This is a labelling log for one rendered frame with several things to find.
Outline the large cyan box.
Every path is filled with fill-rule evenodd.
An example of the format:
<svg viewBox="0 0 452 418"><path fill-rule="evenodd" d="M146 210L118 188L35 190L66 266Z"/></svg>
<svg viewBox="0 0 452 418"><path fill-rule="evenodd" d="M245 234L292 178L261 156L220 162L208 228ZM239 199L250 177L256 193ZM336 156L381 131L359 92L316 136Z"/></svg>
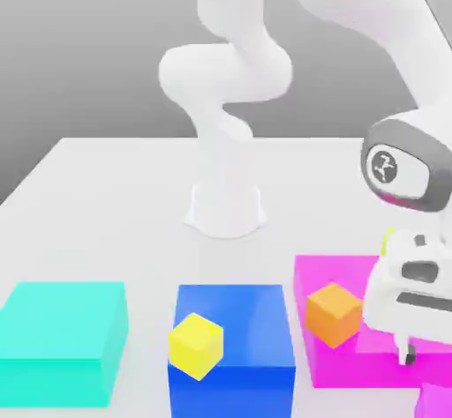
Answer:
<svg viewBox="0 0 452 418"><path fill-rule="evenodd" d="M121 282L18 283L0 307L0 407L107 407L128 330Z"/></svg>

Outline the small pink cube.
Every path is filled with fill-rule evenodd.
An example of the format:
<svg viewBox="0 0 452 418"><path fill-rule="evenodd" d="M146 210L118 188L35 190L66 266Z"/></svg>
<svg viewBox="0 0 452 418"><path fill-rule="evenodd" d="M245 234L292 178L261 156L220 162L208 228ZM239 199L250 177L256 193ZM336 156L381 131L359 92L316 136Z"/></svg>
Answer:
<svg viewBox="0 0 452 418"><path fill-rule="evenodd" d="M422 384L414 418L452 418L452 387Z"/></svg>

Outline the small yellow cube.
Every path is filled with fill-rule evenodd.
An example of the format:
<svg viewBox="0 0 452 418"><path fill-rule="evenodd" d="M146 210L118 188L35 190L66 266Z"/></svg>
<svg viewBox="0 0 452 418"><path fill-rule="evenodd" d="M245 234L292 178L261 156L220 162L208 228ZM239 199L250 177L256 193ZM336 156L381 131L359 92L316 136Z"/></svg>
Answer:
<svg viewBox="0 0 452 418"><path fill-rule="evenodd" d="M223 328L191 313L168 336L169 364L201 381L223 358Z"/></svg>

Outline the small orange cube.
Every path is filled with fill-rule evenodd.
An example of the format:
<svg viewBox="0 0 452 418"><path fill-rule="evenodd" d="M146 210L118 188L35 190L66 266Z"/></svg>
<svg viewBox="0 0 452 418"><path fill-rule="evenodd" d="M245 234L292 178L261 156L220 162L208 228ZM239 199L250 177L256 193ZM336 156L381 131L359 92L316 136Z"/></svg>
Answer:
<svg viewBox="0 0 452 418"><path fill-rule="evenodd" d="M327 346L337 348L359 331L362 307L354 294L330 283L307 297L305 327Z"/></svg>

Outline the large magenta box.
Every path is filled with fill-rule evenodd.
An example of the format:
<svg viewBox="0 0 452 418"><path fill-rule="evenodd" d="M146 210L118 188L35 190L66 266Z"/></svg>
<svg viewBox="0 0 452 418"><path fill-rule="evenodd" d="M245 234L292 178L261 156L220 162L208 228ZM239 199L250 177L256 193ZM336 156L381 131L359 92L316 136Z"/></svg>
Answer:
<svg viewBox="0 0 452 418"><path fill-rule="evenodd" d="M305 326L308 295L334 282L357 298L378 257L376 255L297 255L293 291L305 353L316 388L419 388L423 383L452 387L452 346L416 340L411 366L398 363L393 337L361 325L358 334L337 348L319 340Z"/></svg>

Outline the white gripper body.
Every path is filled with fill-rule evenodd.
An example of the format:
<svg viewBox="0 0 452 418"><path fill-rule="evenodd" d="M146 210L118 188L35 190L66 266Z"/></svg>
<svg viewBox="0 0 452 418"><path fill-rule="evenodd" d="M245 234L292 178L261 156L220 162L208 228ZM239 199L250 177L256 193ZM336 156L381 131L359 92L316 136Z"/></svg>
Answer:
<svg viewBox="0 0 452 418"><path fill-rule="evenodd" d="M396 337L452 344L452 260L380 258L367 282L363 319Z"/></svg>

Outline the large blue box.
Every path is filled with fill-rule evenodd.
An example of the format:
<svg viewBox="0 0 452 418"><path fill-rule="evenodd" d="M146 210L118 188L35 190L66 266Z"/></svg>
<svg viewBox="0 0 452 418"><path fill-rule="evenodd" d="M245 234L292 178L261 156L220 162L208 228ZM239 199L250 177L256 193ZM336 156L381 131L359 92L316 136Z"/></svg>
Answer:
<svg viewBox="0 0 452 418"><path fill-rule="evenodd" d="M280 285L182 285L174 322L223 328L223 358L200 381L168 367L171 418L291 418L296 363Z"/></svg>

